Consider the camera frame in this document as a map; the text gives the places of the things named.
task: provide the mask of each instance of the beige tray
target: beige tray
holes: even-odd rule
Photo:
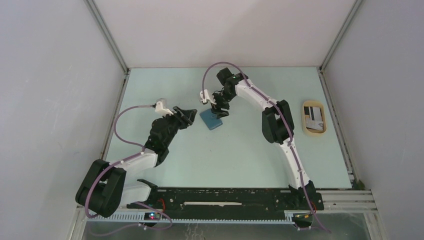
[[[309,129],[306,127],[304,107],[319,107],[319,109],[321,110],[322,121],[324,123],[324,127],[322,128],[323,130]],[[319,101],[314,101],[314,100],[305,101],[303,103],[302,110],[300,112],[302,113],[302,129],[305,134],[309,136],[318,137],[326,132],[327,130],[326,114],[324,112],[324,106],[322,103],[320,103]]]

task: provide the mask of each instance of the blue sponge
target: blue sponge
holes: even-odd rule
[[[209,130],[214,130],[223,124],[223,121],[221,119],[217,119],[217,115],[212,113],[210,108],[201,112],[200,117]]]

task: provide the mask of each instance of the white table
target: white table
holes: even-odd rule
[[[215,67],[206,77],[210,91],[222,88]],[[131,70],[120,111],[154,104],[166,98],[168,107],[210,108],[199,102],[206,68],[135,68]],[[294,137],[300,159],[316,188],[351,188],[348,172],[315,67],[243,67],[242,70],[267,95],[290,105]],[[317,100],[325,109],[327,131],[323,136],[307,136],[302,130],[301,108],[306,100]],[[126,140],[144,144],[151,123],[160,116],[153,108],[137,108],[125,113],[117,131]],[[194,124],[178,131],[169,146],[166,160],[140,173],[160,187],[203,188],[287,188],[288,180],[277,149],[262,135],[261,112],[240,97],[230,102],[223,125],[210,131],[199,115]],[[140,148],[112,137],[106,160],[115,162]]]

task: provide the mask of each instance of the white wall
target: white wall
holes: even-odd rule
[[[0,239],[65,239],[123,72],[84,1],[1,1],[0,81]]]
[[[424,2],[366,0],[326,69],[388,236],[422,239]]]
[[[319,66],[355,0],[97,0],[129,67]]]

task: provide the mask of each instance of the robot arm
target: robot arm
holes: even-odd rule
[[[152,185],[137,179],[139,173],[163,163],[169,153],[168,146],[178,130],[191,126],[197,113],[196,109],[183,110],[177,106],[170,110],[166,108],[166,100],[163,98],[154,107],[162,118],[155,119],[151,124],[145,148],[110,168],[100,178],[90,196],[88,208],[105,218],[112,215],[119,206],[147,200]],[[101,159],[93,162],[75,196],[77,203],[85,205],[96,178],[109,167],[110,163]]]
[[[297,194],[303,195],[302,183],[300,180],[300,174],[302,174],[305,188],[307,188],[309,191],[315,191],[312,181],[310,181],[302,166],[302,162],[299,160],[300,158],[296,150],[294,139],[291,142],[294,153],[289,147],[290,138],[288,131],[291,131],[293,135],[293,129],[295,128],[289,104],[285,100],[277,101],[273,98],[270,98],[259,88],[257,88],[248,76],[246,76],[247,81],[245,81],[241,73],[234,75],[228,68],[222,69],[216,76],[223,85],[222,90],[216,91],[213,94],[210,94],[207,90],[201,91],[200,101],[203,104],[207,104],[207,102],[211,103],[211,111],[216,114],[217,119],[229,115],[228,111],[223,109],[228,110],[230,108],[229,102],[235,96],[242,97],[250,104],[252,104],[256,109],[261,111],[263,136],[269,143],[278,147],[279,151],[285,155],[287,159],[287,161],[284,161],[284,165],[288,174],[290,190],[292,190],[292,192],[296,192]],[[290,129],[286,129],[283,121],[279,118],[276,118],[279,113],[271,104],[271,102],[279,108]],[[298,163],[300,164],[300,169],[302,169],[300,173],[294,154],[296,154]]]

